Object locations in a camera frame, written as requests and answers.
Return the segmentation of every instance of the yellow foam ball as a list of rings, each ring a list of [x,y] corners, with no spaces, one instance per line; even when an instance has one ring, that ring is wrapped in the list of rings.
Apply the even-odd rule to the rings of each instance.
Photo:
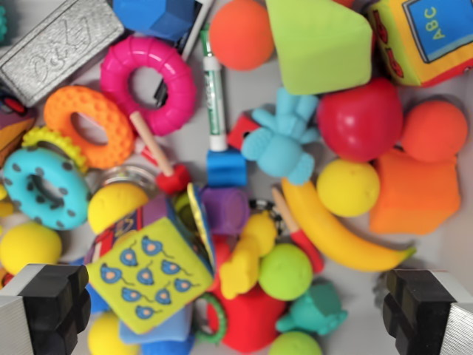
[[[61,251],[58,233],[36,222],[26,222],[5,234],[0,260],[9,273],[16,275],[28,264],[57,264]]]
[[[120,320],[112,313],[102,314],[90,328],[89,350],[92,355],[138,355],[139,345],[127,345],[119,336]]]
[[[328,164],[317,180],[321,202],[341,217],[368,212],[379,197],[380,182],[368,163],[338,159]]]

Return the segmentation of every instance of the teal rubber toy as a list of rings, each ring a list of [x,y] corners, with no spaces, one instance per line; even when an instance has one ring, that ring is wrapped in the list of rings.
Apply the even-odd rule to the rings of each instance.
[[[276,328],[282,333],[300,330],[323,336],[336,330],[347,317],[332,283],[319,283],[291,305]]]

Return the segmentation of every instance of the red ball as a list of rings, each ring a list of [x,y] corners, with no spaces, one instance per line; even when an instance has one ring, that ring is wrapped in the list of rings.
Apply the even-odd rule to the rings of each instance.
[[[321,136],[343,159],[366,162],[390,150],[400,139],[403,109],[387,79],[327,94],[317,110]]]

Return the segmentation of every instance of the blue toy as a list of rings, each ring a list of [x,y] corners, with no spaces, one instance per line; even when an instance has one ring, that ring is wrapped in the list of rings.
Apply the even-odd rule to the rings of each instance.
[[[243,142],[242,154],[254,160],[259,168],[275,178],[288,178],[295,185],[310,179],[314,158],[302,145],[316,142],[319,131],[307,128],[319,100],[312,95],[291,95],[283,87],[278,90],[276,114],[255,109],[253,119],[262,126],[250,133]]]

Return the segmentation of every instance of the plastic ring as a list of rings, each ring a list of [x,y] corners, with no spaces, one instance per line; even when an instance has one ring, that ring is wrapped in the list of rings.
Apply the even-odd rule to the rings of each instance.
[[[227,334],[228,329],[228,321],[225,310],[223,309],[220,301],[213,294],[209,294],[208,292],[200,296],[199,300],[205,300],[214,307],[219,321],[219,329],[214,334],[210,334],[199,328],[195,334],[195,337],[198,340],[202,340],[203,342],[219,344]]]
[[[140,106],[129,92],[129,76],[150,67],[163,76],[168,100],[159,109]],[[156,135],[180,129],[195,112],[197,89],[189,65],[178,51],[156,38],[130,36],[111,47],[101,67],[101,89],[127,114],[139,111]]]
[[[34,177],[49,181],[62,199],[45,194]],[[87,219],[92,196],[84,177],[70,159],[48,149],[29,146],[14,152],[5,164],[4,184],[13,204],[46,227],[69,230]]]
[[[105,146],[90,143],[75,130],[73,113],[91,117],[105,130],[109,142]],[[82,149],[91,168],[108,169],[121,165],[133,152],[133,131],[126,116],[103,94],[87,87],[62,87],[52,94],[44,107],[46,125]]]
[[[80,172],[85,174],[89,167],[87,166],[86,157],[82,155],[81,148],[72,144],[70,137],[63,137],[59,132],[53,132],[51,129],[44,127],[34,127],[26,135],[23,136],[21,146],[37,146],[39,142],[47,142],[53,146],[57,146],[72,161]]]

